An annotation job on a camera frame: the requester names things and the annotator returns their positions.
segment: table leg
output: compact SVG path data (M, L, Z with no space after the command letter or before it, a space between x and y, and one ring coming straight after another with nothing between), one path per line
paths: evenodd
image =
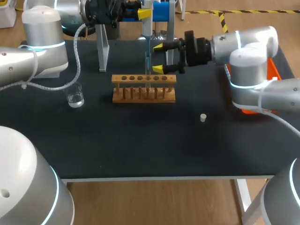
M184 17L186 14L186 3L187 3L187 0L182 0L181 20L184 20Z
M260 206L263 188L255 197L253 202L251 202L246 179L237 179L234 180L234 183L238 194L240 210L242 213L242 224L254 225L262 214Z

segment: wooden test tube rack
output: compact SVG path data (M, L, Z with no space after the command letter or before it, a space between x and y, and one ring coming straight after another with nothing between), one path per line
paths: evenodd
M174 103L176 75L112 75L113 103ZM166 85L162 88L155 84ZM140 87L126 87L124 85L140 84Z

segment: small glass beaker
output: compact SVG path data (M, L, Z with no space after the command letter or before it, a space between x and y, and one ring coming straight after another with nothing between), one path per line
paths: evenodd
M70 87L64 89L67 96L67 102L72 108L79 108L84 104L82 87L79 82L75 82Z

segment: small white cap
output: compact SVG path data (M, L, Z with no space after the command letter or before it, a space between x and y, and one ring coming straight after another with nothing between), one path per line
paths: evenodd
M200 115L200 121L201 121L201 122L205 122L206 117L207 117L206 114L201 114L201 115Z

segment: white table frame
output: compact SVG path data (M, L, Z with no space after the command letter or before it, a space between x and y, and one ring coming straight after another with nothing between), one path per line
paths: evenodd
M251 202L250 193L248 190L246 179L270 179L273 176L218 176L218 177L119 177L119 178L88 178L88 179L62 179L67 184L68 182L99 182L99 181L137 181L137 180L234 180L236 192L238 195L240 210L242 213L243 225L254 225L258 218L265 211L261 204L261 196L264 192L264 187L259 194Z
M178 0L179 1L179 7L181 11L181 20L184 20L185 15L186 15L186 3L187 0Z

